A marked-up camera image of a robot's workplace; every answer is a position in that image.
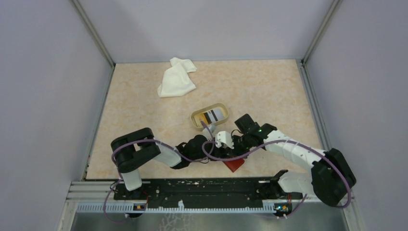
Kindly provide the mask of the gold VIP card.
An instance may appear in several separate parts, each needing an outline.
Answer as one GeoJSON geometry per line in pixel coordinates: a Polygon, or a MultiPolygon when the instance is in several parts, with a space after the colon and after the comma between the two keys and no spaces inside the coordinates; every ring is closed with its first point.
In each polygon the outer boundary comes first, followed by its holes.
{"type": "Polygon", "coordinates": [[[196,125],[198,127],[203,127],[202,123],[205,123],[206,125],[208,124],[206,117],[204,115],[204,113],[199,113],[193,116],[194,121],[196,122],[196,125]]]}

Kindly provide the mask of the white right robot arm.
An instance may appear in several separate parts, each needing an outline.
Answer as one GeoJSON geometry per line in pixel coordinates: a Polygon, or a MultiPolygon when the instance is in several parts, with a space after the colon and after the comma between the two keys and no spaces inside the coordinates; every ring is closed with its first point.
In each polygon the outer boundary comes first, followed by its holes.
{"type": "Polygon", "coordinates": [[[244,114],[235,122],[241,136],[233,136],[233,149],[240,156],[258,149],[276,153],[307,171],[305,174],[285,172],[272,183],[271,193],[284,198],[288,193],[315,195],[331,207],[347,207],[352,200],[351,189],[357,180],[341,151],[315,149],[282,133],[275,126],[259,125],[244,114]],[[340,201],[347,198],[344,205],[340,201]]]}

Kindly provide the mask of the beige oval tray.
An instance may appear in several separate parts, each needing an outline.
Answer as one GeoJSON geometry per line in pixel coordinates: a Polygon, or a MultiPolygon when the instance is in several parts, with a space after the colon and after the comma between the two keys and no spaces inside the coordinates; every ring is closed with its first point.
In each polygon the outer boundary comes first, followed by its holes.
{"type": "Polygon", "coordinates": [[[204,127],[198,127],[198,126],[196,125],[196,122],[194,121],[193,116],[196,115],[196,114],[199,114],[199,113],[204,113],[204,112],[209,111],[209,110],[211,110],[211,109],[214,109],[214,108],[216,108],[216,107],[220,107],[220,108],[223,110],[223,114],[224,114],[225,118],[224,118],[223,120],[220,120],[220,121],[218,121],[218,122],[216,122],[216,123],[213,123],[213,124],[217,126],[217,125],[226,123],[226,121],[228,120],[228,117],[229,117],[229,111],[228,111],[226,105],[223,104],[223,103],[215,103],[215,104],[213,104],[213,105],[210,105],[210,106],[204,107],[204,108],[202,108],[202,109],[196,110],[196,111],[194,111],[194,112],[191,114],[190,118],[191,118],[191,122],[192,122],[193,127],[194,127],[196,130],[203,130],[204,127]]]}

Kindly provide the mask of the red card holder wallet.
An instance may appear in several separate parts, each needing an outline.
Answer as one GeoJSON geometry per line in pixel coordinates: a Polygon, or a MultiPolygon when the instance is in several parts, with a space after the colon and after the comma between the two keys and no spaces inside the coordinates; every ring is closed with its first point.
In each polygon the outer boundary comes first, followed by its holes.
{"type": "Polygon", "coordinates": [[[241,158],[232,161],[224,161],[223,163],[232,173],[234,173],[245,163],[245,160],[241,158]]]}

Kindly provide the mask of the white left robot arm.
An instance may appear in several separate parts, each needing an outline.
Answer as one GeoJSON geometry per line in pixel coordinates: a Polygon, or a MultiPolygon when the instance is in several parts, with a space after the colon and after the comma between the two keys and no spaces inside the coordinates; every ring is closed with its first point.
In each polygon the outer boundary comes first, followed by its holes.
{"type": "Polygon", "coordinates": [[[111,142],[112,161],[116,165],[125,192],[132,199],[143,196],[139,168],[151,160],[161,162],[172,169],[188,167],[190,163],[204,161],[207,156],[202,144],[214,136],[215,126],[205,128],[202,135],[196,135],[188,142],[171,146],[155,139],[150,128],[143,128],[123,135],[111,142]]]}

